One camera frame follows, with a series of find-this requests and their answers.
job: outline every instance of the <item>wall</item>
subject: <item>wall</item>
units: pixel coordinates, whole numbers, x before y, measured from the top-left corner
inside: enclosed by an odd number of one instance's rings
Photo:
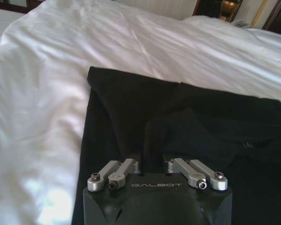
[[[148,12],[183,20],[192,15],[197,0],[116,0]]]
[[[245,19],[248,24],[252,24],[256,14],[258,13],[259,8],[262,5],[263,0],[244,0],[238,14],[235,17],[236,20]],[[267,20],[268,16],[270,15],[272,9],[274,8],[277,0],[268,0],[265,9],[263,10],[262,14],[260,15],[255,28],[262,28],[263,24]]]
[[[10,4],[26,7],[26,0],[9,0]]]

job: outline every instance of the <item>black cloth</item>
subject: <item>black cloth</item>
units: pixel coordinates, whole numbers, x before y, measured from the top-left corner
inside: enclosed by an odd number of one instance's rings
[[[91,67],[73,224],[83,224],[82,190],[110,160],[142,156],[164,172],[165,153],[225,173],[234,225],[281,224],[281,103]]]

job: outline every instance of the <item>bed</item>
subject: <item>bed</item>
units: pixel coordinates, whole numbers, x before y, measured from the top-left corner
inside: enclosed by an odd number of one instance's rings
[[[23,15],[23,13],[16,13],[0,9],[0,37],[9,24],[21,18]]]
[[[47,0],[0,39],[0,224],[70,224],[90,66],[281,101],[281,36]]]

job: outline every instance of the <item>screw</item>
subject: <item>screw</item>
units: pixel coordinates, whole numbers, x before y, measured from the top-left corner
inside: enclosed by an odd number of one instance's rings
[[[93,173],[90,178],[91,178],[92,181],[99,181],[100,180],[100,174],[99,173]]]
[[[204,190],[207,188],[207,183],[204,180],[198,180],[197,186],[199,189]]]
[[[224,179],[224,174],[222,172],[215,172],[214,173],[215,178],[222,180]]]

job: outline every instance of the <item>lamp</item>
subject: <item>lamp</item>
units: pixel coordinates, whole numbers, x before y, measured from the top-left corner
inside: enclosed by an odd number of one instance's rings
[[[240,0],[224,0],[222,1],[220,19],[231,22],[239,9]]]

